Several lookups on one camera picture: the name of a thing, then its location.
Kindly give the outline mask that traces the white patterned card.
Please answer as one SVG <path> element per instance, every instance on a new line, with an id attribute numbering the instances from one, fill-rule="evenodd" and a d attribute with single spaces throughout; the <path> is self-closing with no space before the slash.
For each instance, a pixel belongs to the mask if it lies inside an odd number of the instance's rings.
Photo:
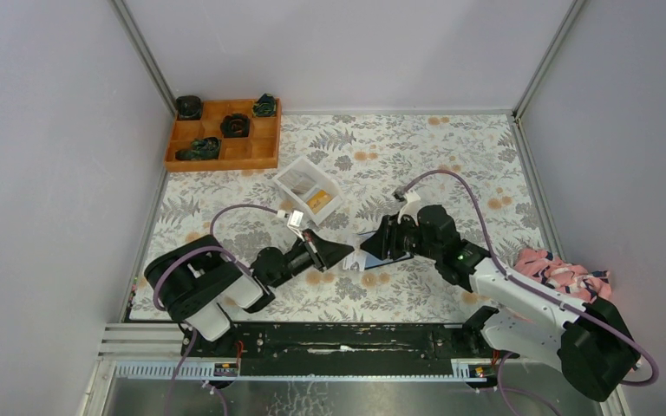
<path id="1" fill-rule="evenodd" d="M 343 259 L 343 270 L 364 271 L 366 268 L 367 254 L 361 251 L 355 251 Z"/>

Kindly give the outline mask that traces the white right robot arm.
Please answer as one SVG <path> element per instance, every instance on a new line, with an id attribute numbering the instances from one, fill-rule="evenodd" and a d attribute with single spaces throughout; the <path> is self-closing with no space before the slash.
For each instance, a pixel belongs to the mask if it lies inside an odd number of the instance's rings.
<path id="1" fill-rule="evenodd" d="M 464 349 L 483 357 L 511 352 L 559 371 L 583 396 L 603 402 L 641 355 L 617 307 L 604 299 L 584 302 L 504 266 L 485 248 L 460 236 L 440 205 L 416 216 L 387 215 L 361 245 L 379 260 L 411 254 L 434 261 L 448 283 L 496 302 L 471 316 Z"/>

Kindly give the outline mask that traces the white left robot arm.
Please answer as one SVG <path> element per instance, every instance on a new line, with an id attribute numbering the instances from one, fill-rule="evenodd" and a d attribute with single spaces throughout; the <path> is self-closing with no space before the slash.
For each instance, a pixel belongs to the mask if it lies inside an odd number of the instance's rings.
<path id="1" fill-rule="evenodd" d="M 222 356 L 232 350 L 235 336 L 232 319 L 220 306 L 223 299 L 257 313 L 275 299 L 275 288 L 310 268 L 324 272 L 353 252 L 350 245 L 306 229 L 287 251 L 266 247 L 246 266 L 207 235 L 155 258 L 144 277 L 153 289 L 154 307 L 195 329 L 201 345 Z"/>

